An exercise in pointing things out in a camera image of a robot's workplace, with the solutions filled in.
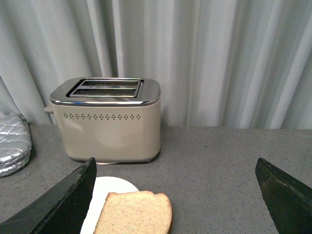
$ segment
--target slice of bread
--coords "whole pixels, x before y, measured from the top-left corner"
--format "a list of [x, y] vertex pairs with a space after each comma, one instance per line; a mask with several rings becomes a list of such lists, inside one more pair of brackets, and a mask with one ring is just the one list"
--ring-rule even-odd
[[168, 234], [172, 207], [165, 194], [109, 193], [94, 234]]

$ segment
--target toaster slot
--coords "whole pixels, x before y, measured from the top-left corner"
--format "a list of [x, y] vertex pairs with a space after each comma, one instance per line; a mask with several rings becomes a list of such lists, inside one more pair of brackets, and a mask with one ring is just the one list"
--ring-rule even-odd
[[73, 94], [75, 96], [127, 96], [133, 97], [135, 89], [77, 89]]
[[135, 98], [141, 80], [86, 79], [77, 84], [69, 97], [123, 97]]

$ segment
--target toaster vent hole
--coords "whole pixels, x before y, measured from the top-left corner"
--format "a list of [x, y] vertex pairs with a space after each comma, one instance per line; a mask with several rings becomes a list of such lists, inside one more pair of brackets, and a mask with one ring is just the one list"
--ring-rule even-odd
[[131, 115], [96, 115], [96, 114], [67, 114], [67, 113], [64, 113], [63, 114], [64, 118], [71, 118], [71, 119], [93, 119], [93, 120], [97, 120], [97, 119], [100, 119], [100, 120], [116, 120], [116, 119], [119, 119], [119, 120], [139, 120], [141, 119], [141, 115], [140, 114], [131, 114]]

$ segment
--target toaster lever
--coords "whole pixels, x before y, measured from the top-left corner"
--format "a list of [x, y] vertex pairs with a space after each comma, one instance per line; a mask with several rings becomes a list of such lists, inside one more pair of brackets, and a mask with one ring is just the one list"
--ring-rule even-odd
[[52, 105], [46, 106], [43, 110], [44, 110], [44, 112], [47, 113], [47, 114], [53, 114]]

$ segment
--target cream toaster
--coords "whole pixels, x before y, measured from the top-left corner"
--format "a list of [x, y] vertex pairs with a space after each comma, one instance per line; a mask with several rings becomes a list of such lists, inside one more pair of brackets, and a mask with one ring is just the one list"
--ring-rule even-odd
[[74, 78], [50, 96], [67, 155], [150, 161], [160, 150], [160, 85], [142, 78]]

